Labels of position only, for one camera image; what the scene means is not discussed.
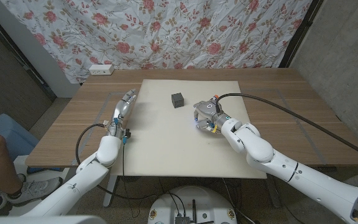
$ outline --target blue bin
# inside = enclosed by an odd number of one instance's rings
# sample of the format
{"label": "blue bin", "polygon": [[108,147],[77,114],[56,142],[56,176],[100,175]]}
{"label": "blue bin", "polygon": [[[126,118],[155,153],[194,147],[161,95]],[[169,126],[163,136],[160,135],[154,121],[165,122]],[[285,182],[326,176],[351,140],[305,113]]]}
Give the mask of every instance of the blue bin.
{"label": "blue bin", "polygon": [[6,114],[0,114],[0,135],[4,136],[9,157],[29,155],[39,140]]}

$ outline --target person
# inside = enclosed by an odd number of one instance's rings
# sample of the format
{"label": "person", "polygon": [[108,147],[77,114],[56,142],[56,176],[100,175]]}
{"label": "person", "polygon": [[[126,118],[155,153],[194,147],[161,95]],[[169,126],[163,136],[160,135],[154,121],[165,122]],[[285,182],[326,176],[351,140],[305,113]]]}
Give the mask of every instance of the person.
{"label": "person", "polygon": [[10,202],[21,206],[32,200],[46,197],[61,186],[63,179],[56,177],[45,181],[26,182],[24,174],[16,174],[6,147],[0,136],[0,209]]}

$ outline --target floral fabric backdrop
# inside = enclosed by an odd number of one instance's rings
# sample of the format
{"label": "floral fabric backdrop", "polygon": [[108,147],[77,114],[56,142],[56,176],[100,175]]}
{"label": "floral fabric backdrop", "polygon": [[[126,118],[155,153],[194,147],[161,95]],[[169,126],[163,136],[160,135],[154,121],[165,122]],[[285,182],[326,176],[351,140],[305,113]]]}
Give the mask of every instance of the floral fabric backdrop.
{"label": "floral fabric backdrop", "polygon": [[1,0],[72,83],[115,69],[277,67],[311,0]]}

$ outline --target wooden table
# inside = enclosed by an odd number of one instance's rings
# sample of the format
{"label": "wooden table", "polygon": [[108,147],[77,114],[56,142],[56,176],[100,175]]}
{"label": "wooden table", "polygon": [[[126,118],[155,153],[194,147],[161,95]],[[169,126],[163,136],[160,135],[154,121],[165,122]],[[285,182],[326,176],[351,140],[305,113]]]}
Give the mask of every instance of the wooden table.
{"label": "wooden table", "polygon": [[[358,146],[358,140],[294,69],[116,70],[90,76],[28,156],[30,167],[76,166],[75,144],[89,125],[110,120],[116,103],[142,80],[237,80],[241,92],[259,96],[314,121]],[[265,103],[244,98],[251,123],[272,146],[309,166],[358,166],[358,152]],[[80,159],[97,150],[105,130],[94,128]]]}

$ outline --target white board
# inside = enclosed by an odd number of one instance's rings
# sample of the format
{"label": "white board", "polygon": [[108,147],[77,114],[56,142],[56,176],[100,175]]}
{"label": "white board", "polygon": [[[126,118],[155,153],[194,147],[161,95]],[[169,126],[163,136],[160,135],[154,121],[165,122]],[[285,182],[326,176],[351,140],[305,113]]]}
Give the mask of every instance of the white board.
{"label": "white board", "polygon": [[[173,107],[175,93],[182,93],[183,107]],[[238,82],[143,80],[127,124],[132,136],[125,145],[125,175],[265,179],[222,134],[196,127],[193,105],[225,93],[240,93]],[[249,122],[241,97],[219,102],[229,116]],[[122,175],[122,150],[111,173]]]}

